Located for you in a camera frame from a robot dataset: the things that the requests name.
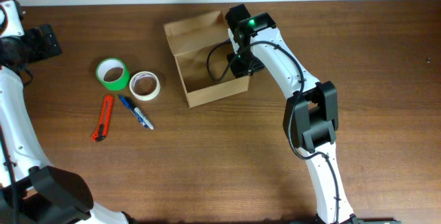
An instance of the pen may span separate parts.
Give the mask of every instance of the pen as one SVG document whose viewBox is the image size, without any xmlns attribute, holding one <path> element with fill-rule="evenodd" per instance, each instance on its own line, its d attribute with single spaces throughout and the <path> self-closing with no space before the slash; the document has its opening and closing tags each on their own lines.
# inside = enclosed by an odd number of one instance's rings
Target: pen
<svg viewBox="0 0 441 224">
<path fill-rule="evenodd" d="M 139 123 L 144 126 L 144 128 L 154 129 L 154 126 L 150 121 L 145 117 L 145 115 L 141 112 L 141 110 L 135 106 L 135 103 L 128 97 L 118 95 L 120 100 L 123 102 L 124 106 L 130 110 L 130 112 L 138 119 Z"/>
</svg>

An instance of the duct tape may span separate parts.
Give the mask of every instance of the duct tape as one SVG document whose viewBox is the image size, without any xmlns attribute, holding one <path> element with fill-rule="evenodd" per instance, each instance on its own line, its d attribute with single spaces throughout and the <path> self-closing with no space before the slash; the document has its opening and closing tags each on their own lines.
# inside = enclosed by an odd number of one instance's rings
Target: duct tape
<svg viewBox="0 0 441 224">
<path fill-rule="evenodd" d="M 114 81 L 105 81 L 105 74 L 114 68 L 123 69 L 121 76 Z M 117 58 L 108 58 L 103 60 L 96 68 L 96 77 L 108 90 L 122 90 L 129 82 L 130 73 L 121 60 Z"/>
<path fill-rule="evenodd" d="M 135 93 L 134 88 L 135 88 L 136 82 L 138 80 L 146 78 L 146 77 L 153 78 L 156 81 L 156 87 L 154 88 L 152 93 L 145 94 L 145 95 L 140 95 L 140 94 Z M 161 89 L 161 85 L 159 84 L 158 77 L 154 73 L 138 72 L 132 77 L 132 79 L 130 79 L 129 88 L 130 88 L 130 92 L 132 92 L 132 94 L 136 97 L 136 99 L 141 100 L 141 101 L 149 101 L 149 100 L 152 100 L 153 98 L 155 98 L 159 94 L 159 90 Z"/>
</svg>

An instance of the open cardboard box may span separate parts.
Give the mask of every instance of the open cardboard box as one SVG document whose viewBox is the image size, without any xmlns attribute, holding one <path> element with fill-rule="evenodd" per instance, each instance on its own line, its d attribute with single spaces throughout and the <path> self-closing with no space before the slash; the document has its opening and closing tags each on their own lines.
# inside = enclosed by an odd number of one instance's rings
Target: open cardboard box
<svg viewBox="0 0 441 224">
<path fill-rule="evenodd" d="M 249 76 L 236 79 L 229 70 L 222 83 L 215 83 L 208 75 L 209 51 L 228 39 L 228 25 L 221 11 L 167 23 L 164 29 L 190 108 L 248 90 Z M 224 45 L 211 55 L 209 66 L 216 78 L 227 67 L 227 55 L 232 52 L 231 45 Z"/>
</svg>

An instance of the brown wooden surface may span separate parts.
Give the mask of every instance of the brown wooden surface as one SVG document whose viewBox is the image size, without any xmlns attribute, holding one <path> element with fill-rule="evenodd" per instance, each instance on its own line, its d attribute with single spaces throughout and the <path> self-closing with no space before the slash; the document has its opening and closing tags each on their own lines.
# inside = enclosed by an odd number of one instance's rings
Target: brown wooden surface
<svg viewBox="0 0 441 224">
<path fill-rule="evenodd" d="M 163 24 L 211 10 L 225 13 L 229 6 L 24 8 L 24 26 L 52 24 L 64 51 L 30 66 L 34 82 L 25 89 L 51 162 L 80 174 L 96 201 L 138 220 L 314 215 L 311 179 L 289 149 L 285 100 L 268 71 L 252 77 L 249 92 L 187 106 Z M 355 213 L 438 223 L 441 1 L 247 7 L 252 14 L 268 11 L 301 63 L 336 85 L 338 164 Z M 106 57 L 122 59 L 131 72 L 159 76 L 159 96 L 140 103 L 155 131 L 144 130 L 115 99 L 109 136 L 91 141 L 103 96 L 110 93 L 94 73 Z"/>
</svg>

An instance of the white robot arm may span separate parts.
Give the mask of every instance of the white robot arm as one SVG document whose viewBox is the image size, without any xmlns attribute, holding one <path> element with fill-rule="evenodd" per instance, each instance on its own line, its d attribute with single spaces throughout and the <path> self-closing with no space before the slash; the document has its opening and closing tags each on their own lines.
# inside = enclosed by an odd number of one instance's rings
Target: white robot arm
<svg viewBox="0 0 441 224">
<path fill-rule="evenodd" d="M 269 15 L 265 13 L 251 17 L 247 13 L 244 5 L 240 5 L 231 8 L 229 13 L 227 13 L 226 19 L 230 26 L 228 29 L 229 38 L 236 54 L 240 52 L 242 48 L 246 49 L 244 47 L 252 44 L 249 48 L 251 54 L 246 54 L 247 51 L 242 51 L 240 54 L 242 58 L 241 63 L 245 64 L 244 68 L 252 67 L 256 63 L 256 59 L 258 59 L 274 77 L 283 94 L 285 95 L 285 98 L 289 99 L 293 97 L 295 92 L 299 91 L 301 87 L 301 80 L 296 64 L 281 51 L 284 50 L 297 61 L 302 70 L 305 78 L 303 92 L 311 92 L 317 87 L 319 80 L 310 74 L 300 64 L 294 54 L 292 54 L 286 43 L 283 41 L 280 30 L 276 27 Z M 274 45 L 259 43 L 261 41 L 269 41 Z M 243 74 L 243 72 L 237 71 L 239 66 L 231 66 L 231 68 L 234 74 Z M 330 141 L 332 140 L 330 139 L 329 142 L 326 141 L 320 145 L 315 145 L 313 150 L 310 152 L 308 152 L 305 147 L 298 147 L 298 150 L 304 157 L 311 156 L 316 152 L 326 154 L 329 157 L 332 168 L 334 169 L 340 198 L 338 216 L 336 211 L 337 194 L 334 177 L 327 165 L 326 160 L 322 156 L 315 156 L 312 159 L 306 160 L 306 164 L 316 192 L 317 213 L 320 219 L 325 223 L 334 223 L 336 220 L 343 222 L 350 219 L 351 215 L 353 214 L 352 207 L 350 206 L 346 198 L 345 191 L 343 190 L 343 184 L 338 171 L 336 160 L 336 143 Z"/>
<path fill-rule="evenodd" d="M 13 41 L 18 40 L 19 37 L 25 35 L 23 28 L 21 26 L 19 18 L 19 6 L 15 0 L 0 0 L 0 45 L 4 45 L 2 42 L 4 39 L 12 38 Z M 2 56 L 9 56 L 8 59 L 13 57 L 13 54 L 0 54 Z M 16 72 L 8 69 L 4 65 L 0 65 L 0 127 L 3 131 L 2 146 L 8 151 L 9 159 L 3 153 L 0 153 L 0 163 L 6 165 L 7 162 L 11 162 L 12 170 L 14 174 L 14 184 L 19 192 L 19 205 L 21 206 L 21 213 L 19 215 L 20 223 L 62 223 L 70 222 L 70 215 L 78 217 L 78 214 L 72 214 L 74 211 L 69 210 L 70 207 L 79 206 L 82 209 L 79 212 L 82 221 L 78 223 L 87 224 L 129 224 L 134 223 L 129 216 L 122 212 L 113 212 L 105 207 L 99 205 L 98 203 L 93 203 L 92 195 L 89 189 L 82 181 L 78 179 L 79 176 L 72 174 L 70 172 L 64 172 L 52 167 L 51 162 L 44 154 L 41 146 L 37 140 L 34 128 L 30 122 L 28 113 L 25 108 L 25 103 L 23 99 L 23 83 L 21 78 Z M 77 186 L 84 186 L 83 192 L 89 199 L 81 199 L 81 203 L 75 203 L 78 201 L 78 197 L 75 195 L 74 190 L 71 189 L 71 185 L 63 185 L 53 183 L 49 189 L 54 191 L 54 194 L 65 194 L 64 199 L 57 199 L 57 196 L 46 192 L 47 186 L 41 185 L 44 180 L 53 180 L 50 176 L 41 178 L 45 170 L 48 172 L 62 173 L 67 176 L 73 176 L 74 180 L 78 180 L 75 188 Z M 11 196 L 11 181 L 10 173 L 6 166 L 0 167 L 0 223 L 11 223 L 12 222 L 12 209 L 18 206 L 12 206 L 12 197 L 5 197 L 7 194 Z M 39 189 L 42 191 L 40 198 L 38 196 L 34 197 L 35 202 L 40 201 L 38 206 L 45 205 L 50 206 L 46 210 L 42 210 L 39 213 L 27 210 L 26 208 L 35 208 L 28 206 L 27 203 L 32 201 L 32 199 L 23 200 L 21 192 L 35 188 L 37 192 Z M 70 198 L 73 203 L 70 203 L 66 199 Z M 47 213 L 46 215 L 43 211 L 56 212 L 58 209 L 64 209 L 61 218 L 53 213 Z"/>
</svg>

